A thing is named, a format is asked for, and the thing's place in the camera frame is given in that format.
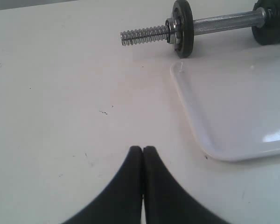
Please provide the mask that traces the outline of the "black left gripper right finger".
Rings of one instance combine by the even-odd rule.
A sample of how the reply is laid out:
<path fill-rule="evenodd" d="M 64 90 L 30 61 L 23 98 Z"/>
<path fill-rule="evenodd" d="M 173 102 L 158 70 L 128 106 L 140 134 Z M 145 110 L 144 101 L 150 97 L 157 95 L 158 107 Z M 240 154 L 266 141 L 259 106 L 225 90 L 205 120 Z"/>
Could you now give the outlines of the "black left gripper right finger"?
<path fill-rule="evenodd" d="M 226 224 L 171 175 L 153 146 L 143 149 L 144 207 L 148 224 Z"/>

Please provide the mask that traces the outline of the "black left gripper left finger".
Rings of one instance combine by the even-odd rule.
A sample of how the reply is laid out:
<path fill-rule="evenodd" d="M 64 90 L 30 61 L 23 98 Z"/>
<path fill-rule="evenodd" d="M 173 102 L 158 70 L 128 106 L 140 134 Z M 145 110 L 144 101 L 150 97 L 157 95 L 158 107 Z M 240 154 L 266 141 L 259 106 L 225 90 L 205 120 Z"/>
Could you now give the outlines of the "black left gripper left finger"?
<path fill-rule="evenodd" d="M 143 191 L 143 152 L 132 146 L 103 191 L 64 223 L 140 224 Z"/>

